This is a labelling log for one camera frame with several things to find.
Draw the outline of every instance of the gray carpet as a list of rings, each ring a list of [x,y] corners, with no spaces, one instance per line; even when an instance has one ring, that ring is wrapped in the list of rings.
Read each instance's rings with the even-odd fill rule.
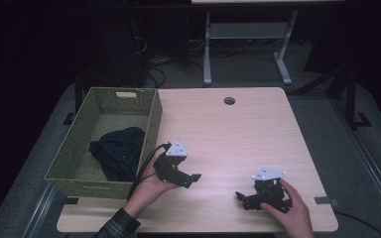
[[[277,44],[245,45],[242,51],[228,58],[212,58],[211,87],[279,86],[293,90],[312,81],[317,73],[303,72],[311,46],[290,45],[285,57],[292,85],[284,85],[273,62],[272,51]],[[198,65],[202,57],[192,58]],[[157,68],[166,75],[165,88],[202,87],[202,71],[194,63],[174,61]],[[151,70],[158,80],[162,75]],[[144,87],[154,84],[148,80]],[[361,153],[351,139],[351,132],[335,111],[334,104],[324,96],[328,83],[324,83],[301,96],[290,96],[289,100],[302,133],[317,167],[324,189],[329,197],[337,201],[335,210],[365,220],[381,230],[381,195],[366,170]],[[23,170],[9,191],[0,208],[0,237],[22,237],[37,201],[46,188],[43,176],[64,139],[68,126],[63,125],[65,116],[74,110],[73,88],[66,90],[57,105],[47,127],[32,150]],[[362,111],[372,127],[359,128],[357,133],[381,169],[381,113],[372,96],[357,86],[356,110]],[[48,207],[45,219],[33,232],[36,237],[88,237],[89,234],[63,234],[56,224],[64,204],[64,195],[56,192]],[[339,228],[333,233],[317,234],[317,237],[381,237],[377,232],[360,222],[337,215]]]

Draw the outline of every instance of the shirt sleeve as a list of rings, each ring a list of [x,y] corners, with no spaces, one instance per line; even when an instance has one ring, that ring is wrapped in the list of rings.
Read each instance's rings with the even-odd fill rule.
[[[140,225],[141,222],[129,215],[123,208],[120,208],[92,237],[129,238]]]

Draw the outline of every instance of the person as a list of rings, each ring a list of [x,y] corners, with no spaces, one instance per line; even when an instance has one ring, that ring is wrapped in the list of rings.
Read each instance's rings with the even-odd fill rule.
[[[137,220],[140,213],[163,193],[178,187],[170,182],[161,181],[157,176],[154,176],[154,162],[155,159],[148,164],[142,174],[143,179],[125,205],[92,236],[93,238],[130,237],[141,225]],[[285,180],[281,179],[281,185],[292,200],[290,211],[282,213],[267,203],[260,204],[261,208],[269,212],[283,225],[285,232],[290,238],[314,237],[309,209],[302,200],[302,197]]]

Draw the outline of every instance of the wicker basket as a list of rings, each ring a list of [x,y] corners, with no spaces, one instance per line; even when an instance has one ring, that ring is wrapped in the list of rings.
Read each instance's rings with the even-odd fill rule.
[[[140,127],[145,139],[139,169],[156,147],[162,112],[157,89],[91,88],[45,180],[69,196],[126,198],[132,182],[107,180],[88,145],[106,133]]]

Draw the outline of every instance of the wooden table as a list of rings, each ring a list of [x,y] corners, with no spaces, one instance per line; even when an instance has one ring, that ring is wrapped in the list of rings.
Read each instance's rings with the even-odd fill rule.
[[[180,139],[188,149],[179,169],[202,174],[190,188],[162,195],[140,216],[137,232],[278,232],[265,211],[244,210],[235,191],[255,193],[252,175],[262,166],[286,171],[286,180],[311,211],[314,231],[336,230],[318,172],[281,88],[203,88],[159,90],[163,116],[158,145]],[[227,105],[224,98],[235,104]],[[66,204],[61,232],[95,232],[123,200],[81,197]]]

